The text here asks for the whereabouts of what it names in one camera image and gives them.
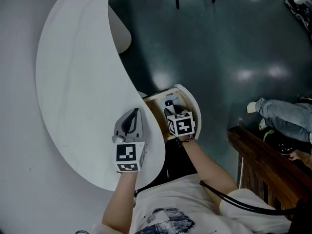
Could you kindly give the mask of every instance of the marble tabletop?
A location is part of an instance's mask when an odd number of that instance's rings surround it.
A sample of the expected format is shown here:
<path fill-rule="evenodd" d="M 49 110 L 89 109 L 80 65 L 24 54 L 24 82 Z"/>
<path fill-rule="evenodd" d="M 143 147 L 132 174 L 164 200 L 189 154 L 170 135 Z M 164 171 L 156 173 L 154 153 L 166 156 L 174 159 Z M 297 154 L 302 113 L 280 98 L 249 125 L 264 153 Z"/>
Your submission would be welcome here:
<path fill-rule="evenodd" d="M 108 0 L 56 2 L 39 42 L 36 87 L 53 142 L 83 178 L 115 190 L 120 175 L 112 162 L 114 125 L 135 107 L 142 112 L 147 142 L 136 189 L 157 177 L 165 159 L 162 133 L 114 46 Z"/>

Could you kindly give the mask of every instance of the person's arm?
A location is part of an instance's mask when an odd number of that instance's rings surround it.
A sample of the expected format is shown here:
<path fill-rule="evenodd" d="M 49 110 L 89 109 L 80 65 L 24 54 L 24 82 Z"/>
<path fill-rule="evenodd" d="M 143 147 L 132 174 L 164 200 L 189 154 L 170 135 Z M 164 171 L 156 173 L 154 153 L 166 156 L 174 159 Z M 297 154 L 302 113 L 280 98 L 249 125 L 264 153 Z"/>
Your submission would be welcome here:
<path fill-rule="evenodd" d="M 289 156 L 290 160 L 300 159 L 307 167 L 312 170 L 312 156 L 310 154 L 295 150 Z"/>
<path fill-rule="evenodd" d="M 111 201 L 102 219 L 102 224 L 128 234 L 132 221 L 133 198 L 137 172 L 122 173 Z"/>
<path fill-rule="evenodd" d="M 200 179 L 206 184 L 224 194 L 237 190 L 237 185 L 231 175 L 209 158 L 194 139 L 184 142 L 183 147 L 195 166 Z M 221 199 L 207 188 L 205 189 L 212 200 L 219 206 Z"/>

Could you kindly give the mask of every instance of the black pants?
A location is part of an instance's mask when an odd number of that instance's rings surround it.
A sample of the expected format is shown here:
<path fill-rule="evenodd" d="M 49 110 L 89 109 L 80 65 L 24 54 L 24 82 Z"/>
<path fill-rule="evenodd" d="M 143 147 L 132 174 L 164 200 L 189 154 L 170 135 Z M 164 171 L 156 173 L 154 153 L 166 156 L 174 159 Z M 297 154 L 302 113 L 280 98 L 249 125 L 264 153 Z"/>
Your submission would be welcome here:
<path fill-rule="evenodd" d="M 185 149 L 179 147 L 175 139 L 167 141 L 165 146 L 165 162 L 159 175 L 150 184 L 139 189 L 135 193 L 135 196 L 148 188 L 173 181 L 186 175 L 197 173 Z"/>

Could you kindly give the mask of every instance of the person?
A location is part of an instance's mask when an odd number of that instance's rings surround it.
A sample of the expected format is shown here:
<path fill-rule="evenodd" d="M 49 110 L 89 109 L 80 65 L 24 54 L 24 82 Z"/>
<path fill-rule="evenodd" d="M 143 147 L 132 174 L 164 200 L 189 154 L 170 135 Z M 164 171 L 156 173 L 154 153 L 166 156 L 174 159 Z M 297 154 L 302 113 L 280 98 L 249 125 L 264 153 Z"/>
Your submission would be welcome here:
<path fill-rule="evenodd" d="M 307 167 L 309 167 L 312 171 L 312 156 L 300 150 L 295 150 L 291 154 L 289 154 L 290 160 L 301 160 Z"/>
<path fill-rule="evenodd" d="M 243 203 L 273 209 L 248 189 L 238 189 L 221 166 L 208 157 L 194 139 L 180 137 L 197 170 L 173 181 L 138 193 L 134 205 L 137 172 L 122 173 L 117 188 L 94 234 L 281 234 L 291 222 L 284 216 L 256 214 L 221 200 L 206 184 Z"/>
<path fill-rule="evenodd" d="M 285 101 L 261 98 L 247 105 L 247 113 L 254 112 L 259 112 L 264 117 L 259 123 L 260 130 L 270 126 L 287 137 L 312 143 L 311 104 L 291 104 Z"/>

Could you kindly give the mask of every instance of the sleeve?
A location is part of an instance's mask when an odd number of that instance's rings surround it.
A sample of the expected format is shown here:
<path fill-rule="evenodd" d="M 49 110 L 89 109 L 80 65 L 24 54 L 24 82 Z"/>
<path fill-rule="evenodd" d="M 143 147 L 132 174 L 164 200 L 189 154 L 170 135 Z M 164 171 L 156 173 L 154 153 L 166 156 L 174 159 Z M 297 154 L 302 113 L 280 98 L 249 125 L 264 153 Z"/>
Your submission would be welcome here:
<path fill-rule="evenodd" d="M 273 209 L 267 205 L 262 199 L 248 189 L 238 189 L 228 194 L 228 196 L 256 207 Z M 252 232 L 264 232 L 282 234 L 287 233 L 291 222 L 284 216 L 271 216 L 264 214 L 252 213 L 234 205 L 231 205 L 224 200 L 220 203 L 220 213 L 223 216 L 232 218 L 237 222 L 245 225 Z"/>
<path fill-rule="evenodd" d="M 103 224 L 94 224 L 91 230 L 91 234 L 122 234 L 114 229 L 103 225 Z"/>

